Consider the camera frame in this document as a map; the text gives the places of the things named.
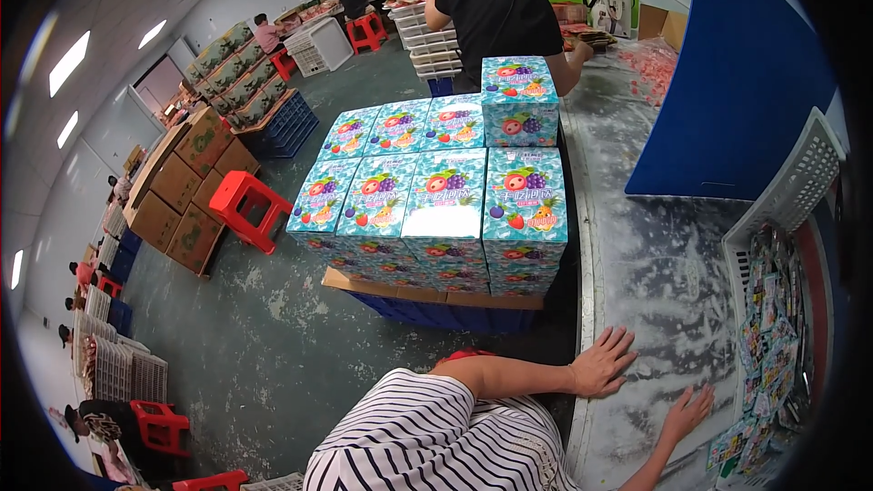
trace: floor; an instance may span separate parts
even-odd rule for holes
[[[296,158],[262,164],[262,180],[289,200],[341,111],[430,96],[396,36],[336,72],[298,73],[289,84],[321,120]],[[228,235],[209,281],[143,245],[125,286],[134,338],[169,363],[170,401],[191,420],[191,475],[243,468],[258,481],[302,472],[312,449],[395,367],[427,371],[468,345],[544,364],[573,358],[572,266],[531,332],[477,336],[384,320],[323,288],[323,264],[290,237],[278,235],[277,244],[265,256]],[[566,441],[573,398],[543,400]]]
[[[623,324],[637,334],[639,352],[617,395],[578,402],[567,453],[583,488],[615,489],[648,458],[682,389],[710,383],[712,415],[679,445],[659,486],[705,489],[715,471],[704,470],[703,445],[733,422],[737,386],[737,325],[720,242],[749,202],[624,195],[657,117],[631,95],[636,76],[612,49],[586,64],[565,99],[567,151],[581,180],[576,200],[591,239],[593,302],[581,311],[581,344]]]

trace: bag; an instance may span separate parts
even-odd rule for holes
[[[630,37],[631,10],[637,0],[582,0],[588,7],[588,25],[623,38]]]

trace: strawberry illustration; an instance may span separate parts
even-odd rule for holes
[[[525,219],[521,218],[521,215],[518,213],[512,213],[507,216],[507,223],[517,230],[525,227]]]

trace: grape illustration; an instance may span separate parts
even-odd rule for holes
[[[542,178],[542,176],[538,173],[532,172],[527,175],[527,188],[531,190],[537,190],[540,188],[546,187],[546,180]]]
[[[457,190],[458,188],[463,188],[464,184],[466,184],[466,180],[461,175],[452,175],[449,177],[448,182],[446,182],[446,188],[450,190]]]
[[[391,191],[391,190],[394,190],[394,188],[395,188],[394,179],[382,180],[379,183],[379,191]]]
[[[540,120],[535,117],[529,117],[525,120],[525,123],[521,125],[521,129],[525,130],[525,133],[536,133],[542,128],[543,125],[540,124]]]

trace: green floor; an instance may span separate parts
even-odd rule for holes
[[[298,73],[289,84],[321,120],[296,158],[262,163],[261,179],[291,201],[337,114],[430,96],[396,35],[336,72]],[[549,364],[572,359],[572,294],[523,335],[413,327],[323,288],[324,265],[284,233],[277,245],[266,256],[227,235],[209,281],[143,245],[125,285],[133,335],[169,363],[169,401],[191,420],[191,475],[243,468],[258,481],[303,472],[312,449],[385,372],[427,371],[467,345]],[[545,400],[566,440],[573,398]]]

